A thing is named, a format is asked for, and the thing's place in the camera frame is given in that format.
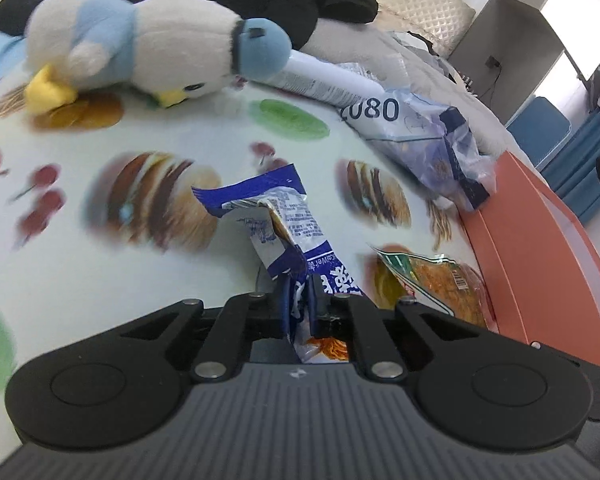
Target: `beige quilted cushion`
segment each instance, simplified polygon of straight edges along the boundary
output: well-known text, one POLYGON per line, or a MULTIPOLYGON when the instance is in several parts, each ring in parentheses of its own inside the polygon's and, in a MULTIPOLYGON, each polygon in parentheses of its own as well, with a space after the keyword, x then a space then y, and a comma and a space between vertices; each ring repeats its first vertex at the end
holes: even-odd
POLYGON ((462 0, 378 0, 380 11, 374 22, 384 30, 419 32, 434 44, 440 56, 448 57, 475 15, 462 0), (413 30, 410 24, 420 30, 413 30))

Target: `orange box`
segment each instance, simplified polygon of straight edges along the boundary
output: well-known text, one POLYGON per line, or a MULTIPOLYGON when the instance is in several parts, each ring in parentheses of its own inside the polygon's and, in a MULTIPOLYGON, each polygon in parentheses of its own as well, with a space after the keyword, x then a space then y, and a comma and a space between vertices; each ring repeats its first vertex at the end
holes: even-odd
POLYGON ((502 335, 600 365, 600 257, 562 200, 505 152, 497 192, 462 220, 502 335))

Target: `blue and white snack wrapper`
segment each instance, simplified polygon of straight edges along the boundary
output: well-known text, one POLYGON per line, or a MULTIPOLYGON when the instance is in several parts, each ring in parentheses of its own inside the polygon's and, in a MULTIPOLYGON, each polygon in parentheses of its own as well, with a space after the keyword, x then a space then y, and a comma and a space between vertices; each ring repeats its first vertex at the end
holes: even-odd
POLYGON ((340 116, 424 186, 465 211, 478 209, 496 191, 494 160, 480 155, 457 108, 394 89, 343 108, 340 116))
POLYGON ((304 362, 315 358, 316 352, 304 347, 311 337, 308 319, 311 313, 305 315, 303 299, 309 275, 319 274, 328 294, 361 294, 361 291, 311 214, 294 165, 233 186, 192 190, 209 214, 222 218, 232 212, 232 220, 248 229, 253 247, 273 279, 282 274, 291 276, 289 335, 304 362))

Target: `power outlet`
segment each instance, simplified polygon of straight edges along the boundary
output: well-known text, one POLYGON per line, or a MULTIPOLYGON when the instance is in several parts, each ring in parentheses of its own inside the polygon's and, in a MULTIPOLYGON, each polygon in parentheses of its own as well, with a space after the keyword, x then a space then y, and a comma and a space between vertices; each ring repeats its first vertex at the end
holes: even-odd
POLYGON ((500 68, 501 64, 500 62, 495 59, 493 56, 489 56, 489 59, 487 59, 487 61, 484 63, 487 68, 500 68))

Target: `stuffed duck toy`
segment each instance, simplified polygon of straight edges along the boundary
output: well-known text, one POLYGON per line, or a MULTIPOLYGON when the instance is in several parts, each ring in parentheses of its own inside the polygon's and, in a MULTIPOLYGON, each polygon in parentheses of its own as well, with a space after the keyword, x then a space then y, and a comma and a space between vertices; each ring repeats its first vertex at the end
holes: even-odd
POLYGON ((42 114, 78 92, 129 82, 163 107, 217 91, 237 75, 264 80, 288 61, 285 31, 209 0, 44 0, 27 23, 35 76, 27 108, 42 114))

